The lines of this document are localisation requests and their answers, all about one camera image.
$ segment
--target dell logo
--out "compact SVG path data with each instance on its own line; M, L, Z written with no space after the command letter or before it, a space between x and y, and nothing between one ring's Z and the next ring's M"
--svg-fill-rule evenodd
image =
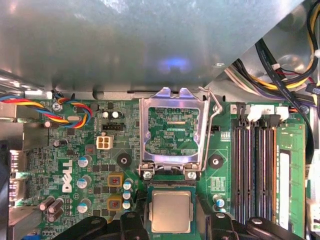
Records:
M63 167L67 167L67 169L63 169L62 173L64 174L62 180L63 180L63 186L62 186L62 192L63 193L72 193L72 160L69 160L69 162L65 162L62 165Z

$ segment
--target electrolytic capacitor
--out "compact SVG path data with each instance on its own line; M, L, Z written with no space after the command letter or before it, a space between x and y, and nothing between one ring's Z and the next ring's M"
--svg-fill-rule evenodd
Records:
M104 111L104 112L102 113L102 117L103 117L104 119L108 119L108 118L109 118L109 112Z
M134 183L134 181L133 181L131 178L127 178L126 180L124 180L123 189L124 189L124 190L129 190L129 189L131 189L133 183Z
M124 200L129 200L131 198L132 190L125 190L122 194Z
M47 210L47 208L55 202L55 198L53 196L48 196L46 200L39 204L39 209L41 211Z
M47 217L48 222L55 222L62 214L64 213L63 209L60 207L54 214L49 214Z
M57 128L59 128L59 126L60 126L59 123L54 122L54 121L46 121L44 123L44 127L48 128L48 129L57 129Z
M84 175L82 178L79 178L76 182L76 185L80 189L85 189L91 184L91 177L88 175Z
M223 207L218 207L216 204L212 206L214 212L226 213L227 210Z
M86 213L89 208L91 208L91 201L88 198L82 199L81 202L76 207L78 212L81 214Z
M219 208L225 205L225 200L223 200L219 194L213 195L212 200Z
M130 203L130 201L125 200L125 201L122 203L122 207L123 207L123 209L125 209L125 210L130 209L130 208L131 208L131 203Z
M55 148L65 147L67 145L68 145L68 141L66 139L54 140L53 141L53 146Z
M58 211L59 208L62 207L63 204L64 200L62 198L57 198L57 200L55 200L54 203L49 206L48 212L50 214L54 214L56 211Z
M123 114L120 111L113 111L111 116L113 119L120 119L122 118Z
M80 168L86 168L92 162L92 157L84 155L78 159L78 165Z

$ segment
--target black dimm slot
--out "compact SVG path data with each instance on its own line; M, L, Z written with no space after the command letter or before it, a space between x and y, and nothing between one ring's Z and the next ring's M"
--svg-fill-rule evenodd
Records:
M239 131L234 128L232 131L232 162L231 162L231 206L234 211L234 217L239 221Z
M244 156L243 156L243 203L244 203L244 222L247 219L255 216L254 209L254 128L244 130Z
M274 175L274 158L275 158L275 130L273 127L270 127L268 130L268 150L269 150L269 158L268 158L268 205L267 216L266 219L272 221L273 219L273 175Z
M257 217L272 221L274 130L271 127L257 130L255 174L255 211Z
M240 223L245 223L246 216L244 214L246 209L246 203L244 198L244 130L243 128L238 128L238 142L237 142L237 149L238 149L238 221Z
M265 130L257 128L256 157L255 157L255 213L257 217L264 216L264 158L265 153Z

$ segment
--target cable bundle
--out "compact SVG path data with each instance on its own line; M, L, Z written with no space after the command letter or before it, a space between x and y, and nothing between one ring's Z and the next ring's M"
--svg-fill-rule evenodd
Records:
M16 95L8 95L8 94L1 95L0 102L5 104L15 104L18 106L26 106L30 109L36 110L38 113L46 116L51 121L56 122L61 126L69 129L82 128L84 125L86 125L90 121L91 117L93 116L93 113L88 106L76 100L62 97L57 94L54 94L54 96L56 97L56 100L60 105L70 104L77 108L82 108L85 113L84 117L79 122L69 122L67 119L64 119L63 117L58 116L55 113L51 112L50 110L46 109L41 103L23 98L21 96L16 96Z
M320 13L319 3L320 0L317 0L311 6L307 14L307 37L311 50L311 58L306 71L304 73L300 73L296 71L286 70L281 67L274 71L275 74L281 77L281 80L285 87L290 91L293 91L292 94L295 96L295 98L306 106L315 106L317 105L317 101L315 101L314 97L312 96L298 94L294 91L305 88L306 85L304 83L306 83L306 81L314 83L314 80L310 77L310 75L315 71L318 65L318 58L314 56L314 52L318 49L317 39L315 36L315 25L317 17ZM269 63L272 66L277 65L277 61L275 60L274 56L269 51L263 40L259 41L259 46L264 49L266 58L268 59ZM231 67L227 68L225 70L225 73L237 86L251 94L263 96L269 99L286 100L286 98L279 91L278 86L274 82L265 82L258 77L249 74L240 59L236 60Z

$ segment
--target white connector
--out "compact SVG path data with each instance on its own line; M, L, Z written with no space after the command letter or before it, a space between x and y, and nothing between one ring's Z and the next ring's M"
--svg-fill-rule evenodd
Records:
M320 203L309 198L306 199L308 211L308 224L311 232L320 232Z
M271 67L273 68L273 70L278 70L279 68L281 68L280 64L279 63L276 63L276 64L273 64L271 65Z
M260 105L253 105L250 107L250 113L248 114L248 120L249 122L258 121L262 116L263 108Z
M274 105L251 105L250 113L248 114L248 120L251 122L258 121L262 115L273 115L275 114Z
M98 136L96 138L96 149L109 150L114 147L113 136Z
M281 122L289 118L289 108L287 106L276 106L275 114L280 115Z

